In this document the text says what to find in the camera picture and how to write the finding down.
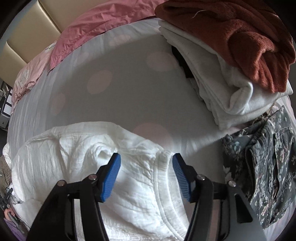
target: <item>floral denim jacket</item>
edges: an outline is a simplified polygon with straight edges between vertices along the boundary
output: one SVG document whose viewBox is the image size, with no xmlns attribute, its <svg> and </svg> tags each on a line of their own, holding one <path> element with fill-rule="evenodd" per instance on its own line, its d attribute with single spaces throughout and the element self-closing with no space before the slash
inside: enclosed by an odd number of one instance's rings
<svg viewBox="0 0 296 241">
<path fill-rule="evenodd" d="M 242 189 L 263 228 L 281 218 L 296 195 L 296 142 L 284 106 L 222 138 L 225 181 Z"/>
</svg>

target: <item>pink pillowcase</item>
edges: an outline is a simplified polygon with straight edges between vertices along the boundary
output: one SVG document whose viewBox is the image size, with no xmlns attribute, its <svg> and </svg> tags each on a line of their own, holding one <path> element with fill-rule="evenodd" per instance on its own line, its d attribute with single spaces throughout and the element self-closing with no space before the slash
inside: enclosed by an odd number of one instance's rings
<svg viewBox="0 0 296 241">
<path fill-rule="evenodd" d="M 52 50 L 56 45 L 56 41 L 45 48 L 40 54 L 33 58 L 27 65 L 18 73 L 13 90 L 12 90 L 12 110 L 22 96 L 33 88 L 38 78 L 49 63 Z"/>
<path fill-rule="evenodd" d="M 91 38 L 121 25 L 155 16 L 155 7 L 165 1 L 110 0 L 88 10 L 60 35 L 50 59 L 50 70 Z"/>
</svg>

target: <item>rust orange fleece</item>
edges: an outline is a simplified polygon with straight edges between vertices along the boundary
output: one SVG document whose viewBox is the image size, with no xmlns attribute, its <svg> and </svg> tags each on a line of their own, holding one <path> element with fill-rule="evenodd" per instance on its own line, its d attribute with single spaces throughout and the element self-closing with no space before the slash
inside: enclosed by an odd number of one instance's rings
<svg viewBox="0 0 296 241">
<path fill-rule="evenodd" d="M 155 14 L 209 45 L 269 92 L 285 92 L 295 50 L 288 30 L 262 0 L 168 0 Z"/>
</svg>

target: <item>blue gripper pad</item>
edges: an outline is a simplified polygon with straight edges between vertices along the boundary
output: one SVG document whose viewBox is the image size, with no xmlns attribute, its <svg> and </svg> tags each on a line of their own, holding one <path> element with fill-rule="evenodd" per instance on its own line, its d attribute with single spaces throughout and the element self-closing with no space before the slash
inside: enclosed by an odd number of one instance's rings
<svg viewBox="0 0 296 241">
<path fill-rule="evenodd" d="M 181 157 L 180 153 L 176 153 L 173 155 L 173 169 L 175 175 L 177 177 L 179 187 L 181 189 L 181 193 L 183 197 L 190 202 L 191 200 L 191 182 L 186 178 L 186 171 L 187 165 L 185 164 L 183 158 Z"/>
<path fill-rule="evenodd" d="M 101 193 L 101 200 L 103 202 L 106 201 L 108 197 L 110 197 L 112 188 L 114 186 L 117 174 L 119 172 L 121 165 L 121 157 L 118 153 L 113 153 L 110 161 L 105 166 L 107 169 L 105 173 L 105 177 L 102 182 L 102 193 Z"/>
</svg>

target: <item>mattress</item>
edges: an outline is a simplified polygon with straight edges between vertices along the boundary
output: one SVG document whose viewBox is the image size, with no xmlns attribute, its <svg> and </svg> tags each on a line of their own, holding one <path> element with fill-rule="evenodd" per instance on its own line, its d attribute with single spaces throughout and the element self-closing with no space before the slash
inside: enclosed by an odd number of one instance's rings
<svg viewBox="0 0 296 241">
<path fill-rule="evenodd" d="M 10 158 L 25 141 L 54 126 L 107 121 L 181 153 L 198 173 L 223 182 L 219 139 L 238 129 L 218 129 L 158 28 L 157 18 L 114 28 L 84 43 L 53 70 L 47 66 L 11 116 Z M 295 124 L 289 98 L 277 104 L 286 105 Z M 269 240 L 281 233 L 293 205 L 266 230 Z M 190 218 L 194 206 L 184 206 Z M 211 233 L 213 240 L 216 232 Z"/>
</svg>

